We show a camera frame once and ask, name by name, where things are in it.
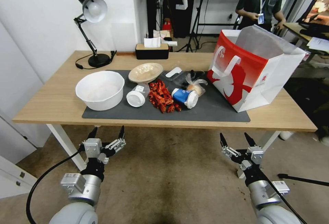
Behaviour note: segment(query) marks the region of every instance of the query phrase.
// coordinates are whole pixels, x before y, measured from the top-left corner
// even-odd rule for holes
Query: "black t-shirt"
[[[264,13],[264,24],[271,24],[273,14],[281,10],[282,0],[266,0],[263,13]],[[260,0],[239,0],[236,6],[237,10],[244,9],[248,12],[260,13]],[[252,21],[248,17],[243,17],[240,27],[247,27],[254,24],[258,24],[257,20]]]

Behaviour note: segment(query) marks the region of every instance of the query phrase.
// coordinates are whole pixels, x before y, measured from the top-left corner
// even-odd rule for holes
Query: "id badge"
[[[258,24],[264,24],[264,13],[258,14]]]

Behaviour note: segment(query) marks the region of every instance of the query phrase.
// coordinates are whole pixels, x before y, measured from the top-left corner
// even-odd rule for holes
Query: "lamp base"
[[[97,54],[97,56],[92,55],[88,59],[88,64],[91,67],[96,67],[96,68],[108,65],[109,63],[111,63],[111,58],[106,54]]]

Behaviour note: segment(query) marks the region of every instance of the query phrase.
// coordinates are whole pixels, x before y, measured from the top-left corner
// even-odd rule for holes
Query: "white cup lid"
[[[138,91],[130,91],[127,96],[127,101],[129,103],[129,105],[133,106],[133,107],[140,107],[142,105],[144,105],[145,103],[145,97],[142,95],[141,92]]]
[[[198,99],[199,99],[198,93],[196,91],[192,91],[188,95],[188,98],[187,98],[187,101],[186,101],[186,107],[188,109],[191,109],[191,108],[195,107],[196,103],[198,102]]]

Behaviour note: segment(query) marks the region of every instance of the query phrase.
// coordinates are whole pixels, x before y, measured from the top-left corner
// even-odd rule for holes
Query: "monitor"
[[[299,24],[306,29],[329,32],[329,0],[313,0]]]

